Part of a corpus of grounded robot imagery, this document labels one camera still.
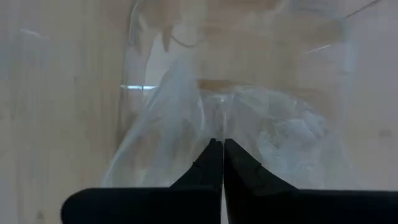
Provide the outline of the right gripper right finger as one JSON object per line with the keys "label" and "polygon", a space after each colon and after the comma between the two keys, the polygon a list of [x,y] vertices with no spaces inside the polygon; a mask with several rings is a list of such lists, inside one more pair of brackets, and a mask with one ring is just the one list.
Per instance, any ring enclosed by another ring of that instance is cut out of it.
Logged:
{"label": "right gripper right finger", "polygon": [[397,223],[397,192],[298,189],[237,142],[224,142],[230,223]]}

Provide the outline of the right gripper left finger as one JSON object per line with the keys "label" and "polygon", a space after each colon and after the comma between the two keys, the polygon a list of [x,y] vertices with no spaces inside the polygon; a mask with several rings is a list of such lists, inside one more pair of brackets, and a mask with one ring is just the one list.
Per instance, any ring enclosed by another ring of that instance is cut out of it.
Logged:
{"label": "right gripper left finger", "polygon": [[170,187],[88,188],[63,203],[62,223],[219,223],[223,145],[211,139]]}

